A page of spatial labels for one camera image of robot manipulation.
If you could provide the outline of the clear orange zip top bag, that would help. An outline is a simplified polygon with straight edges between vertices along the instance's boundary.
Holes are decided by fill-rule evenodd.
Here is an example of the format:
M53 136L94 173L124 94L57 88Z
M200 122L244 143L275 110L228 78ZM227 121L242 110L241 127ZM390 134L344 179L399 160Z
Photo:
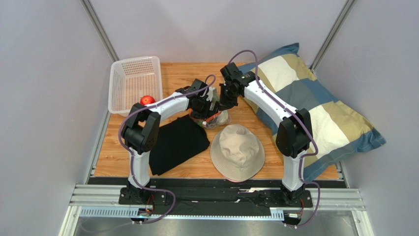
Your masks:
M194 119L194 118L192 118L191 116L191 118L192 118L192 120L195 122L195 123L197 123L200 127L202 127L202 128L205 128L205 129L212 129L212 128L216 128L216 127L218 127L218 126L220 126L220 125L217 125L216 124L216 117L218 116L218 114L216 114L216 115L214 115L214 116L212 116L212 117L210 117L209 119Z

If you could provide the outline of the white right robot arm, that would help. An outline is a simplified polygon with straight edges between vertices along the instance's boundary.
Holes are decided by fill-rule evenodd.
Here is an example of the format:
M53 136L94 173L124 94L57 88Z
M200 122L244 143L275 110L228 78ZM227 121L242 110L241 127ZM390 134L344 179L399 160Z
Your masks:
M224 79L220 84L221 111L237 106L241 96L255 103L277 126L275 143L284 158L284 176L278 198L288 206L299 203L305 190L303 158L313 141L309 111L287 105L254 72L243 73L233 62L222 67L220 72Z

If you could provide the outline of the fake red apple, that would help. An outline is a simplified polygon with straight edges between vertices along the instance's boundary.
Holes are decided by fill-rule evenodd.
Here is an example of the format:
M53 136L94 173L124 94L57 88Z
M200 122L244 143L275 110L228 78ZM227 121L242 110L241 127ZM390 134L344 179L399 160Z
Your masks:
M145 95L140 99L140 104L141 105L148 105L148 104L153 104L155 103L156 100L154 99L154 97L150 96L150 95Z

